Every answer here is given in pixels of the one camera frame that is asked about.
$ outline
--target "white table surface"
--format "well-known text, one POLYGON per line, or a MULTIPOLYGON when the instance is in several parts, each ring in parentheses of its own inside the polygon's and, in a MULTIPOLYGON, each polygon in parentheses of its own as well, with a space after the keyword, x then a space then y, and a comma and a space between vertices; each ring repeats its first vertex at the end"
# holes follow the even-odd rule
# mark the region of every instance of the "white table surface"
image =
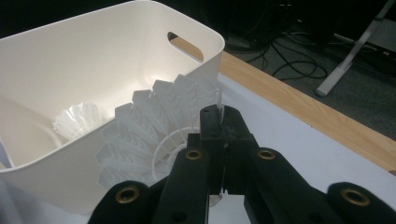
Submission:
MULTIPOLYGON (((396 176, 283 111, 225 76, 219 76, 222 103, 238 109, 261 147, 283 154, 314 188, 332 183, 360 185, 396 210, 396 176)), ((0 223, 82 224, 89 215, 66 213, 0 181, 0 223)), ((209 223, 249 223, 243 196, 224 195, 210 208, 209 223)))

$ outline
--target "brass insert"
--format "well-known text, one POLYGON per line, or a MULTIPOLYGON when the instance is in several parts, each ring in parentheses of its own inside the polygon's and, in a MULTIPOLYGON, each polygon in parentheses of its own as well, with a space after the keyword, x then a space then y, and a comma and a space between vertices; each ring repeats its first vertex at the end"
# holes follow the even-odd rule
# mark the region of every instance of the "brass insert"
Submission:
POLYGON ((202 151, 198 149, 192 149, 186 152, 186 157, 189 160, 195 161, 202 157, 202 151))
POLYGON ((274 152, 272 152, 272 151, 270 151, 270 150, 266 150, 266 149, 260 150, 260 151, 257 153, 257 155, 258 155, 260 158, 262 158, 262 159, 264 159, 264 160, 268 160, 268 161, 273 160, 273 159, 276 157, 276 154, 275 154, 274 152))
POLYGON ((355 189, 342 189, 341 195, 349 203, 356 204, 357 206, 367 206, 370 204, 370 199, 355 189))
POLYGON ((120 189, 116 194, 117 203, 131 203, 140 195, 140 190, 137 186, 131 185, 120 189))

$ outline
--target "bin handle hole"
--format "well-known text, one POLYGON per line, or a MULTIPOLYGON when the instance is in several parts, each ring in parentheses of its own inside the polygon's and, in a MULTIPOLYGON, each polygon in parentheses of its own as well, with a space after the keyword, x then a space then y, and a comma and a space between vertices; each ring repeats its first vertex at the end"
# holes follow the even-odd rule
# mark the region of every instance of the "bin handle hole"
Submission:
POLYGON ((168 40, 169 43, 175 47, 175 49, 180 50, 184 54, 187 54, 191 58, 193 58, 196 62, 202 63, 204 61, 204 54, 201 52, 200 49, 195 47, 192 43, 183 39, 182 37, 168 32, 168 40))

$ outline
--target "white plastic bin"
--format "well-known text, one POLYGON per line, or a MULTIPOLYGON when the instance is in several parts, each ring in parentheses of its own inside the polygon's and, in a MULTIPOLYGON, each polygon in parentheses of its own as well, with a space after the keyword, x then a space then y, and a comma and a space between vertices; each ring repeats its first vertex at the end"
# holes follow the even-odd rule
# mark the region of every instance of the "white plastic bin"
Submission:
POLYGON ((95 154, 103 126, 65 143, 52 128, 62 110, 94 103, 112 118, 134 91, 178 74, 216 80, 224 40, 172 8, 129 2, 0 40, 0 140, 13 168, 0 177, 72 213, 89 213, 106 193, 95 154), (192 43, 198 61, 170 33, 192 43))

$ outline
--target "translucent plastic object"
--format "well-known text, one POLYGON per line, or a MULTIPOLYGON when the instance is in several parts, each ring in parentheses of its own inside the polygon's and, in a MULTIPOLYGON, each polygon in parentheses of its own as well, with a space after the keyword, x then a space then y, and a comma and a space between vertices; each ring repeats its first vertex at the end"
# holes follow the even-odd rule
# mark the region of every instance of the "translucent plastic object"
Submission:
POLYGON ((72 105, 52 123, 56 133, 68 140, 81 137, 106 122, 103 113, 94 104, 72 105))
POLYGON ((200 110, 220 98, 207 77, 156 80, 152 89, 135 91, 134 103, 117 107, 116 120, 104 128, 106 145, 96 155, 103 166, 102 186, 132 177, 151 185, 168 175, 188 133, 199 131, 200 110))

